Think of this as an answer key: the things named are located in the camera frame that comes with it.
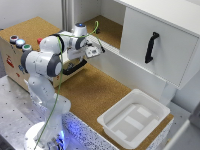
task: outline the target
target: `cabinet handle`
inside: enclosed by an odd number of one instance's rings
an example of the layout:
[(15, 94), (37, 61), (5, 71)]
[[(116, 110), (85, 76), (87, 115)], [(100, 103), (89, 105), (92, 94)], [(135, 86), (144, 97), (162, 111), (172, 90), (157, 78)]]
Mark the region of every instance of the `cabinet handle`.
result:
[(151, 57), (151, 53), (153, 50), (153, 45), (154, 45), (154, 40), (157, 39), (160, 35), (156, 32), (153, 32), (153, 36), (151, 37), (150, 41), (149, 41), (149, 45), (147, 48), (147, 53), (145, 56), (145, 63), (148, 64), (149, 62), (151, 62), (153, 60), (153, 57)]

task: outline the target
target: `white plastic bin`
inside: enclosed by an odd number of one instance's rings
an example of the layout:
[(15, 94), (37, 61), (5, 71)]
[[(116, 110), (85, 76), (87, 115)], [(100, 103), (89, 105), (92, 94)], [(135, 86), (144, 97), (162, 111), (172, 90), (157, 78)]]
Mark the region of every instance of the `white plastic bin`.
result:
[(170, 113), (170, 109), (135, 89), (97, 121), (105, 133), (126, 149), (135, 149)]

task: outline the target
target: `cork board surface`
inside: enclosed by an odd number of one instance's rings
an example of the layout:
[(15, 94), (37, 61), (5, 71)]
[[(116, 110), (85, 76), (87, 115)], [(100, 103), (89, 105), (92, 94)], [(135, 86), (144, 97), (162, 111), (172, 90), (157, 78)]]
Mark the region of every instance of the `cork board surface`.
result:
[[(124, 148), (105, 134), (97, 118), (129, 92), (131, 89), (87, 64), (82, 71), (62, 84), (60, 94), (71, 101), (72, 113), (123, 150)], [(136, 150), (146, 149), (172, 119), (172, 115), (167, 116)]]
[(87, 26), (88, 33), (91, 33), (94, 30), (95, 21), (99, 21), (100, 33), (93, 35), (98, 36), (99, 39), (120, 49), (123, 26), (103, 16), (97, 16), (84, 23)]
[(20, 39), (25, 39), (26, 44), (30, 44), (33, 50), (38, 50), (38, 38), (45, 38), (59, 31), (59, 28), (40, 17), (36, 17), (0, 31), (0, 36), (10, 42), (10, 36), (17, 35)]

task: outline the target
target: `brown cardboard box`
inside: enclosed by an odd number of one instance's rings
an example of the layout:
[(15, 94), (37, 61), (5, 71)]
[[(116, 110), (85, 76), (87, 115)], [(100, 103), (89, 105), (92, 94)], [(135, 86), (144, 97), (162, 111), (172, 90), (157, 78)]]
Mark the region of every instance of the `brown cardboard box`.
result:
[[(10, 36), (17, 35), (19, 38), (24, 39), (27, 44), (30, 44), (33, 47), (33, 50), (38, 51), (38, 38), (45, 38), (59, 31), (59, 28), (53, 26), (40, 17), (30, 19), (0, 31), (0, 50), (7, 75), (28, 91), (28, 87), (25, 84), (24, 79), (28, 80), (29, 74), (26, 74), (24, 68), (21, 66), (22, 50), (16, 48), (15, 45), (10, 44)], [(70, 63), (77, 65), (79, 63), (79, 59), (65, 61), (64, 69), (66, 69)], [(66, 81), (82, 69), (83, 67), (69, 76), (63, 75), (62, 81)], [(59, 78), (60, 76), (57, 76), (52, 79), (54, 87), (59, 85)]]

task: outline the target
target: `cabinet door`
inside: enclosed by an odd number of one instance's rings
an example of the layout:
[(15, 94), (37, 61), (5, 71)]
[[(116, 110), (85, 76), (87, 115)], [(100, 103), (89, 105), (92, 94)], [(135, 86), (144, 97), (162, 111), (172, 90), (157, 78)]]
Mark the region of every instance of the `cabinet door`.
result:
[[(154, 40), (153, 60), (146, 64), (145, 56), (153, 32), (160, 36)], [(120, 54), (179, 86), (197, 41), (198, 38), (191, 34), (127, 8)]]

